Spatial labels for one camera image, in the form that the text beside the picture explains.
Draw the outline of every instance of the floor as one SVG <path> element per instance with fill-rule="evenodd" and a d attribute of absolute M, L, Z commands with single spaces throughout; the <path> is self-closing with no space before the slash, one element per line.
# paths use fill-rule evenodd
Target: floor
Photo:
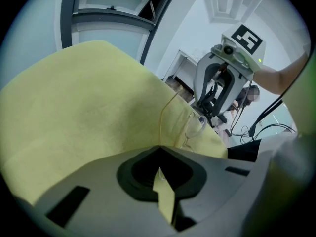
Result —
<path fill-rule="evenodd" d="M 166 81 L 166 84 L 172 88 L 175 92 L 177 92 L 181 86 L 181 84 L 173 78 L 169 78 Z M 181 92 L 179 93 L 179 95 L 187 102 L 189 103 L 192 99 L 193 99 L 193 95 L 184 87 L 182 88 Z"/>

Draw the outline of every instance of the black rubber insert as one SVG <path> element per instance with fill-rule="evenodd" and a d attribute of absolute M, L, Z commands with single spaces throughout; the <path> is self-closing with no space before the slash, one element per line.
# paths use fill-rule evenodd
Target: black rubber insert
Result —
<path fill-rule="evenodd" d="M 124 162 L 117 171 L 118 183 L 134 199 L 158 202 L 153 184 L 159 167 L 176 200 L 194 197 L 206 182 L 201 165 L 169 148 L 156 146 Z"/>

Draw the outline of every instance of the person's arm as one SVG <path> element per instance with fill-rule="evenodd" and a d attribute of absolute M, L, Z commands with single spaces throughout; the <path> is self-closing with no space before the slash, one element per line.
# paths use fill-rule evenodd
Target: person's arm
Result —
<path fill-rule="evenodd" d="M 304 53 L 295 62 L 280 71 L 262 66 L 261 70 L 254 74 L 253 80 L 267 91 L 281 95 L 303 69 L 307 58 L 307 55 Z"/>

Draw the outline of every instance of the black slot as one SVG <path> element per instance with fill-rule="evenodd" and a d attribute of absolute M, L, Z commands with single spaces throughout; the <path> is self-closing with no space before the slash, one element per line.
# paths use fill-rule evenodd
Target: black slot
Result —
<path fill-rule="evenodd" d="M 227 167 L 225 168 L 226 171 L 231 172 L 231 173 L 235 173 L 237 175 L 241 175 L 241 176 L 247 176 L 250 171 L 249 170 L 245 170 L 242 168 L 236 168 L 236 167 Z"/>
<path fill-rule="evenodd" d="M 49 213 L 46 214 L 46 217 L 57 225 L 64 227 L 89 191 L 90 189 L 88 188 L 76 186 Z"/>

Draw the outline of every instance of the white wall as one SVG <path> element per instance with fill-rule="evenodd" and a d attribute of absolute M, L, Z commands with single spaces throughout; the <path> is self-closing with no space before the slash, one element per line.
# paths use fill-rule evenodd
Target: white wall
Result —
<path fill-rule="evenodd" d="M 144 66 L 153 73 L 157 72 L 166 49 L 195 1 L 196 0 L 171 1 L 155 33 L 144 63 Z"/>
<path fill-rule="evenodd" d="M 56 52 L 55 0 L 29 0 L 0 48 L 0 89 L 18 73 Z"/>
<path fill-rule="evenodd" d="M 156 75 L 159 78 L 165 76 L 179 49 L 194 56 L 202 56 L 210 51 L 211 47 L 220 43 L 221 33 L 227 30 L 231 24 L 211 23 L 208 11 L 209 0 L 196 0 L 183 22 L 173 36 L 166 49 L 161 62 L 158 62 Z M 246 7 L 243 6 L 239 13 L 243 14 Z M 283 46 L 273 31 L 256 14 L 253 14 L 247 21 L 246 26 L 260 35 L 267 43 L 263 64 L 276 70 L 283 69 L 290 64 L 290 59 Z M 260 89 L 261 99 L 245 108 L 235 131 L 240 133 L 243 125 L 251 126 L 257 117 L 268 107 L 277 95 Z"/>

